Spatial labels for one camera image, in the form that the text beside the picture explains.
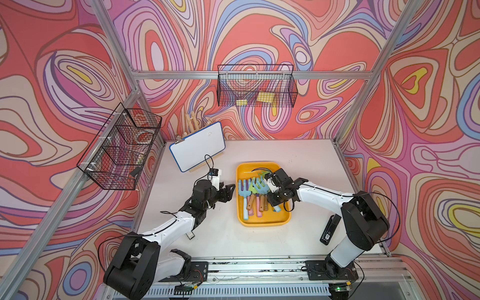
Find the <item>green rake wooden handle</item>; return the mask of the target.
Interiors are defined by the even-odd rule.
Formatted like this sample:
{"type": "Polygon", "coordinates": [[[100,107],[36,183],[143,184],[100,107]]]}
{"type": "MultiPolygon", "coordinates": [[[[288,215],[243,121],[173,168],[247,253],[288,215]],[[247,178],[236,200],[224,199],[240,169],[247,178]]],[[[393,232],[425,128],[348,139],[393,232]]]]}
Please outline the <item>green rake wooden handle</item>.
{"type": "Polygon", "coordinates": [[[247,208],[248,211],[253,209],[254,200],[256,200],[256,195],[260,194],[263,195],[263,189],[266,186],[263,184],[263,181],[259,177],[252,177],[251,183],[249,185],[249,190],[251,191],[251,195],[248,197],[248,204],[247,208]]]}

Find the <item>yellow plastic storage tray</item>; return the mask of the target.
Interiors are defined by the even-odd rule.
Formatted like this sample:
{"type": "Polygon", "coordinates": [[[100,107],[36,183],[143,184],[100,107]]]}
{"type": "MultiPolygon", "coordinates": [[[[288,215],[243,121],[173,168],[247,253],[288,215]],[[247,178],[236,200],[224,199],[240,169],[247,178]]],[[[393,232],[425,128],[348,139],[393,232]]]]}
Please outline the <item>yellow plastic storage tray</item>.
{"type": "Polygon", "coordinates": [[[269,210],[262,212],[262,217],[256,216],[256,200],[254,200],[253,208],[249,211],[249,219],[243,219],[243,198],[239,195],[239,180],[250,180],[251,178],[259,178],[261,175],[265,175],[268,170],[277,171],[281,167],[275,162],[244,162],[241,163],[236,170],[237,180],[237,218],[239,222],[246,227],[269,227],[269,226],[282,226],[287,224],[292,213],[289,212],[291,205],[287,202],[285,207],[281,204],[280,212],[274,212],[273,207],[269,205],[269,210]]]}

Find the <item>light blue rake blue handle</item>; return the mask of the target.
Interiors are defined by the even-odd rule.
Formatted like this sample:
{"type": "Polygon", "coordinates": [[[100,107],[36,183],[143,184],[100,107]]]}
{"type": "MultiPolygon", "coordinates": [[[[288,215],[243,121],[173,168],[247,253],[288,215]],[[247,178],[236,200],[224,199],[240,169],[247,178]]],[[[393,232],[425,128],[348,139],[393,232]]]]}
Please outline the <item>light blue rake blue handle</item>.
{"type": "Polygon", "coordinates": [[[249,211],[248,211],[248,198],[251,195],[250,188],[250,179],[244,179],[238,181],[239,195],[243,198],[242,200],[242,218],[243,220],[249,220],[249,211]]]}

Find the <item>green hand fork wooden handle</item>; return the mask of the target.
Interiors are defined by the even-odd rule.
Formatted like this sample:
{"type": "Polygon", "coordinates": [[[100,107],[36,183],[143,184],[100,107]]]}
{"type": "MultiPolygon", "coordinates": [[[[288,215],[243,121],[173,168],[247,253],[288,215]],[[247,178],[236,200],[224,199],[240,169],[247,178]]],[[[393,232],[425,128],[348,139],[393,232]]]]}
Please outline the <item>green hand fork wooden handle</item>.
{"type": "Polygon", "coordinates": [[[269,210],[269,204],[268,204],[268,194],[269,192],[269,188],[268,187],[265,187],[263,189],[263,192],[262,192],[262,196],[263,196],[263,201],[264,201],[264,204],[263,204],[263,210],[264,212],[268,211],[269,210]]]}

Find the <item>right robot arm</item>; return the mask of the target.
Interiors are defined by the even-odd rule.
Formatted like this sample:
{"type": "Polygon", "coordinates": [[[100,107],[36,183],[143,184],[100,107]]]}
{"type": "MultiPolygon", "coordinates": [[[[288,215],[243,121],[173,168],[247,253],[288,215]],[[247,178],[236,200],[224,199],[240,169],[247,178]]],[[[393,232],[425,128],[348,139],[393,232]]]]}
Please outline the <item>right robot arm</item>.
{"type": "Polygon", "coordinates": [[[331,273],[346,269],[358,256],[380,242],[390,229],[389,221],[368,192],[333,191],[302,177],[293,180],[283,169],[265,178],[270,189],[267,199],[272,206],[288,201],[310,203],[341,216],[346,237],[325,259],[326,269],[331,273]]]}

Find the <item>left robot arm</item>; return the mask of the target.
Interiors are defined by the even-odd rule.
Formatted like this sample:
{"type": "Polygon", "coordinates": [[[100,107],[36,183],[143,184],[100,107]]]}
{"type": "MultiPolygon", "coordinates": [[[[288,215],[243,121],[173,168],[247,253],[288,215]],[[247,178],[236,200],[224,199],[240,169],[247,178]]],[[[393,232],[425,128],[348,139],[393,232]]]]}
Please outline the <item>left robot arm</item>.
{"type": "Polygon", "coordinates": [[[140,300],[152,284],[174,278],[179,283],[200,283],[203,274],[191,266],[191,256],[172,249],[163,251],[181,236],[192,233],[206,218],[207,211],[216,203],[232,200],[235,184],[218,186],[208,179],[200,179],[192,188],[191,197],[173,214],[171,222],[138,234],[127,233],[106,268],[103,283],[129,300],[140,300]]]}

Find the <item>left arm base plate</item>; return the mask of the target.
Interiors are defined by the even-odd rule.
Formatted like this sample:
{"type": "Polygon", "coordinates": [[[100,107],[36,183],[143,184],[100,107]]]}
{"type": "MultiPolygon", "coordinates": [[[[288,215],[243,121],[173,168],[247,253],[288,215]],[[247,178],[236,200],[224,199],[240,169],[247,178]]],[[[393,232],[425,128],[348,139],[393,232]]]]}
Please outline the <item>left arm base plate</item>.
{"type": "Polygon", "coordinates": [[[168,276],[161,282],[203,283],[208,279],[209,263],[207,261],[193,261],[179,274],[168,276]]]}

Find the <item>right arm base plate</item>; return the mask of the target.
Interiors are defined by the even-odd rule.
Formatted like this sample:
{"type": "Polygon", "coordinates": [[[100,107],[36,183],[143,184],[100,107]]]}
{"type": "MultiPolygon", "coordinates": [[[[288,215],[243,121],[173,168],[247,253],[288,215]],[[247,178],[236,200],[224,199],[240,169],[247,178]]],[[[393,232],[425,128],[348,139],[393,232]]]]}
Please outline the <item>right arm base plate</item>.
{"type": "Polygon", "coordinates": [[[307,277],[311,281],[340,280],[355,282],[359,279],[353,262],[347,267],[339,267],[332,261],[309,260],[305,261],[301,271],[307,272],[307,277]]]}

